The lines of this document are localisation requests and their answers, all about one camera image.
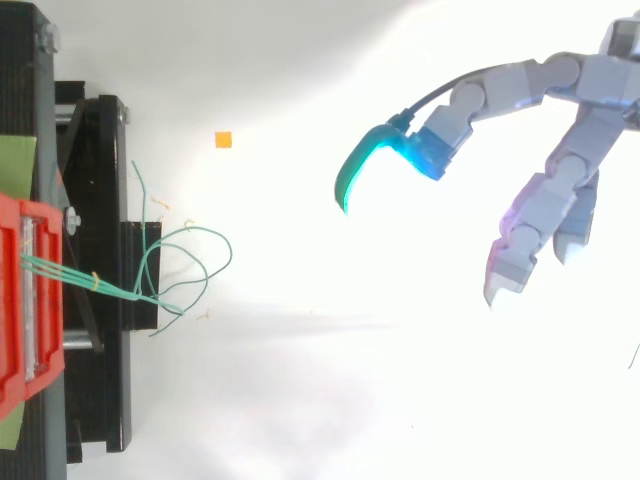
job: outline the green tape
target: green tape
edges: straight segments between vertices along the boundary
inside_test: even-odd
[[[29,199],[36,138],[0,135],[0,193],[13,198]],[[0,421],[0,450],[15,450],[20,439],[24,402]]]
[[[24,417],[24,402],[13,409],[2,422],[0,422],[0,450],[15,450],[20,439]]]
[[[13,198],[31,197],[36,138],[0,135],[0,193]]]

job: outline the small orange square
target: small orange square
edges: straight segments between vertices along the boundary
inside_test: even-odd
[[[231,132],[216,132],[216,148],[231,148]]]

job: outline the bolt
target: bolt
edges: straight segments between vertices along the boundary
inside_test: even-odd
[[[49,55],[58,53],[62,48],[62,41],[60,39],[60,30],[57,25],[53,23],[46,23],[40,28],[40,33],[37,36],[38,47]]]
[[[129,107],[118,107],[118,123],[120,123],[120,125],[129,125],[131,123]]]
[[[82,225],[82,218],[76,213],[75,208],[69,207],[65,210],[64,225],[70,236],[74,236],[78,227]]]

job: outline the bundle of green wires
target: bundle of green wires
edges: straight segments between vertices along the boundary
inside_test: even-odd
[[[142,187],[141,226],[142,226],[142,250],[144,252],[142,256],[142,260],[140,261],[140,266],[138,268],[138,276],[136,278],[136,283],[134,285],[132,292],[123,290],[108,282],[101,280],[100,277],[95,273],[93,275],[88,275],[86,273],[78,272],[77,270],[74,270],[72,268],[68,268],[58,263],[50,262],[48,260],[44,260],[38,257],[22,255],[21,266],[23,269],[33,272],[36,275],[40,275],[53,280],[58,280],[60,282],[67,283],[70,285],[75,285],[77,287],[84,288],[86,290],[91,290],[93,292],[96,292],[102,295],[121,298],[123,300],[128,300],[132,302],[136,302],[140,300],[144,302],[149,302],[149,303],[158,305],[159,307],[163,308],[167,312],[175,315],[173,320],[171,320],[167,325],[165,325],[163,328],[161,328],[160,330],[150,335],[151,337],[153,337],[154,335],[164,332],[167,328],[173,325],[179,318],[183,317],[189,310],[191,310],[195,305],[197,305],[197,303],[200,301],[200,299],[204,296],[205,292],[207,291],[207,288],[209,287],[209,281],[214,276],[216,276],[217,274],[222,272],[224,269],[226,269],[231,263],[231,260],[233,259],[233,249],[231,248],[231,243],[229,242],[229,240],[227,240],[227,238],[221,233],[216,232],[215,230],[210,230],[208,228],[198,227],[198,226],[185,227],[185,228],[176,230],[174,232],[171,232],[170,234],[152,243],[151,246],[147,247],[147,235],[146,235],[146,226],[145,226],[147,189],[144,184],[144,181],[142,180],[142,176],[140,175],[138,167],[136,166],[135,162],[132,162],[132,163],[133,163],[133,168],[136,170],[136,173],[138,174],[138,179],[140,180],[140,185]],[[229,259],[227,260],[227,262],[221,268],[209,274],[205,265],[187,249],[185,249],[184,247],[181,247],[180,245],[176,245],[173,243],[166,243],[166,240],[168,238],[174,237],[181,233],[190,232],[190,231],[206,232],[224,240],[227,247],[229,248]],[[171,285],[170,287],[166,288],[164,291],[160,293],[156,292],[153,282],[151,280],[151,275],[149,274],[148,259],[149,259],[149,255],[158,248],[175,248],[185,253],[189,258],[191,258],[194,262],[198,264],[198,266],[202,269],[204,276],[199,280],[179,282],[174,285]],[[152,292],[151,296],[145,296],[142,294],[143,276],[145,277],[147,284],[149,286],[149,289]],[[197,284],[197,283],[204,283],[202,287],[202,291],[200,292],[196,300],[186,308],[181,308],[181,307],[172,305],[160,299],[163,295],[165,295],[170,290],[173,290],[176,287],[179,287],[182,285]]]

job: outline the red clamp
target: red clamp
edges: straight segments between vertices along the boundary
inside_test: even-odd
[[[62,213],[0,194],[0,419],[64,370],[62,284],[22,270],[29,245],[61,264]]]

